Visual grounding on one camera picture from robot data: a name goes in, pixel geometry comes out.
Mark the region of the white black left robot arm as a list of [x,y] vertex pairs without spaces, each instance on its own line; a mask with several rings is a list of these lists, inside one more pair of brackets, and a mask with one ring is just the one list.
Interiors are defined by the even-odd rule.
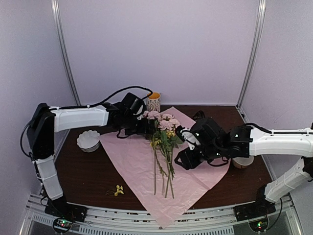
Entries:
[[127,93],[115,104],[102,101],[78,107],[51,107],[46,103],[37,106],[27,125],[30,158],[52,201],[51,209],[59,217],[68,216],[70,206],[63,201],[65,196],[53,161],[55,133],[83,127],[109,126],[119,132],[123,131],[123,138],[151,135],[155,127],[151,120],[144,117],[145,110],[144,100],[132,93]]

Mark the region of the black printed ribbon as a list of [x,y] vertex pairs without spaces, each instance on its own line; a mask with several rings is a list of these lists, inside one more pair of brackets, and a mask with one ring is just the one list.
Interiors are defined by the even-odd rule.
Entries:
[[195,122],[197,122],[197,123],[206,122],[206,121],[207,121],[207,117],[205,116],[205,113],[204,113],[204,111],[202,111],[202,110],[197,111],[197,112],[193,115],[192,119],[193,119]]

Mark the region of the pink rose stem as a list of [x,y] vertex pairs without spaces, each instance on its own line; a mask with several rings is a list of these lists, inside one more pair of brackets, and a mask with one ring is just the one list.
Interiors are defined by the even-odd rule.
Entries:
[[157,192],[157,171],[159,171],[162,177],[161,195],[167,198],[168,194],[171,194],[174,198],[174,149],[182,144],[175,130],[180,126],[180,122],[173,114],[157,111],[145,111],[143,117],[155,121],[156,131],[154,134],[148,135],[154,156],[154,193]]

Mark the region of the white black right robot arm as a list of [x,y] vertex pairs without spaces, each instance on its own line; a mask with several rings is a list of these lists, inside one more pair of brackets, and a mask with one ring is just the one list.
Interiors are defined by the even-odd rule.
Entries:
[[263,196],[251,204],[251,212],[261,216],[269,203],[305,181],[313,180],[313,130],[268,130],[255,123],[245,123],[226,132],[213,118],[196,120],[190,128],[179,126],[176,135],[188,147],[174,161],[186,170],[202,162],[210,164],[217,158],[248,158],[258,155],[297,155],[301,158],[281,177],[267,184]]

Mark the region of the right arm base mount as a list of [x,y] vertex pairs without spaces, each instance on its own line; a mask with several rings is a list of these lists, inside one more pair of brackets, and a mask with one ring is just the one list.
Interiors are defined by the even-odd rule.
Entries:
[[236,220],[238,222],[247,220],[251,230],[257,233],[269,229],[268,215],[274,212],[276,212],[276,207],[273,203],[259,204],[253,202],[234,207]]

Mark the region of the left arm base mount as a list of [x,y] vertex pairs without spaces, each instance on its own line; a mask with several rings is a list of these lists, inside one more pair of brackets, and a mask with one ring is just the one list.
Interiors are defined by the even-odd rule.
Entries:
[[64,234],[72,229],[74,222],[84,222],[87,215],[87,207],[78,205],[69,205],[69,213],[62,215],[52,205],[47,205],[45,213],[56,217],[52,222],[52,228],[55,232]]

